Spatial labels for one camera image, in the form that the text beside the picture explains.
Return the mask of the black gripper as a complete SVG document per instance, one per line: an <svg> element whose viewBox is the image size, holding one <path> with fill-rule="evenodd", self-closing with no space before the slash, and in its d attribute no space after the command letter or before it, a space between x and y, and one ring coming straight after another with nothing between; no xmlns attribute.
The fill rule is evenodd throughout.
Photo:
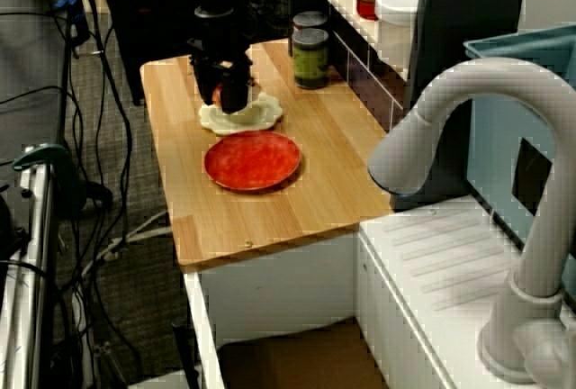
<svg viewBox="0 0 576 389"><path fill-rule="evenodd" d="M195 9L191 65L202 100L221 105L226 114L248 104L251 61L247 56L252 30L247 13L241 9L210 12Z"/></svg>

